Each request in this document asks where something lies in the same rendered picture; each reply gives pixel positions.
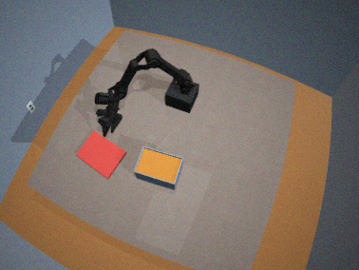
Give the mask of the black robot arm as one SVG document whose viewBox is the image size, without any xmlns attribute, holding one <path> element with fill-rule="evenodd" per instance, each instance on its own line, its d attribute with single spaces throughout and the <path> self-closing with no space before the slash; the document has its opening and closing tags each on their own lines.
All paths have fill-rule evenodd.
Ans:
<svg viewBox="0 0 359 270">
<path fill-rule="evenodd" d="M 139 65 L 138 62 L 145 57 L 146 64 Z M 121 78 L 115 86 L 108 89 L 107 93 L 96 93 L 95 104 L 119 106 L 119 101 L 126 97 L 128 86 L 135 76 L 136 72 L 140 69 L 159 68 L 173 76 L 176 85 L 179 85 L 179 93 L 191 95 L 192 88 L 195 86 L 190 73 L 183 68 L 173 67 L 170 63 L 166 62 L 160 57 L 160 54 L 153 48 L 143 51 L 135 59 L 131 60 Z M 114 94 L 113 94 L 114 89 Z"/>
</svg>

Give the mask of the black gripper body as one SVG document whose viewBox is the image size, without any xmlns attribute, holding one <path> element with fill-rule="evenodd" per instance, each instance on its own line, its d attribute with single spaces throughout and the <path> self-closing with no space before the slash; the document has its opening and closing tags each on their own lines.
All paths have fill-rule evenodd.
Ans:
<svg viewBox="0 0 359 270">
<path fill-rule="evenodd" d="M 104 117 L 104 116 L 100 117 L 98 119 L 98 124 L 109 126 L 112 124 L 113 120 L 114 121 L 122 120 L 122 117 L 123 117 L 122 114 L 117 113 L 118 110 L 120 109 L 119 107 L 108 105 L 105 108 L 107 109 L 107 115 L 106 115 L 106 117 Z"/>
</svg>

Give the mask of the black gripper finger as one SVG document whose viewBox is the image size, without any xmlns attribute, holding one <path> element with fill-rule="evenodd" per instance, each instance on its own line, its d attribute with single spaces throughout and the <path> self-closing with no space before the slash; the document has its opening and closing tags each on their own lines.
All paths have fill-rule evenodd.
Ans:
<svg viewBox="0 0 359 270">
<path fill-rule="evenodd" d="M 111 125 L 107 126 L 107 125 L 102 125 L 102 124 L 99 124 L 102 126 L 102 130 L 103 130 L 103 135 L 104 137 L 106 137 L 106 133 L 108 131 L 108 129 L 111 127 Z"/>
<path fill-rule="evenodd" d="M 112 121 L 111 124 L 111 133 L 115 130 L 115 128 L 117 127 L 117 125 L 120 123 L 121 121 Z"/>
</svg>

